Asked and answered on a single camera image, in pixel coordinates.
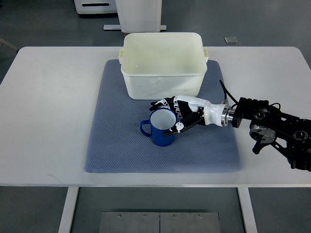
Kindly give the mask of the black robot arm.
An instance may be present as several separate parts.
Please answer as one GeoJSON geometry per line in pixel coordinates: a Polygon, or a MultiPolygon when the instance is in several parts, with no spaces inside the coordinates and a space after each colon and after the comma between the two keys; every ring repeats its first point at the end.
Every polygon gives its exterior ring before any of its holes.
{"type": "Polygon", "coordinates": [[[270,145],[280,152],[292,169],[311,170],[311,121],[281,112],[280,104],[267,100],[233,98],[223,82],[225,97],[233,101],[233,109],[225,114],[225,122],[238,128],[243,119],[250,120],[249,135],[255,140],[254,154],[270,145]]]}

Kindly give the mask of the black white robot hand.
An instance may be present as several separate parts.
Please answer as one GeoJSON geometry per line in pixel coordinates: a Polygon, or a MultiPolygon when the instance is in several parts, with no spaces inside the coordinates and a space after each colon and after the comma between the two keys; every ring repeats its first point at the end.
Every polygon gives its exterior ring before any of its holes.
{"type": "Polygon", "coordinates": [[[214,124],[226,127],[231,123],[234,114],[234,110],[225,101],[220,104],[212,104],[208,100],[184,95],[164,98],[151,103],[150,111],[158,108],[170,109],[179,118],[174,126],[163,133],[164,137],[182,133],[195,125],[214,124]]]}

